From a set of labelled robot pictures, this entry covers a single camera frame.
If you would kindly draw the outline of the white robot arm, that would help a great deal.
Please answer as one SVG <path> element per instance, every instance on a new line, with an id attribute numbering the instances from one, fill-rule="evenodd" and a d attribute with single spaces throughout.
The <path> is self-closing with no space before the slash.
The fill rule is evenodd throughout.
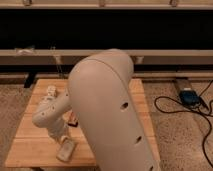
<path id="1" fill-rule="evenodd" d="M 32 122 L 59 138 L 65 131 L 62 115 L 71 110 L 101 171 L 159 171 L 130 94 L 133 71 L 131 57 L 119 49 L 81 60 L 65 91 L 40 102 Z"/>

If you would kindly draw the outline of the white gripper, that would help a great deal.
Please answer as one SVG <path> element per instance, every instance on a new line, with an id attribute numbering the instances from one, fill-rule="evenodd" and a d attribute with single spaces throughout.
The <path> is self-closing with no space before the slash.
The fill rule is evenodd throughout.
<path id="1" fill-rule="evenodd" d="M 59 141 L 62 145 L 66 140 L 68 140 L 69 127 L 66 123 L 62 125 L 53 125 L 49 128 L 49 136 L 56 141 Z"/>

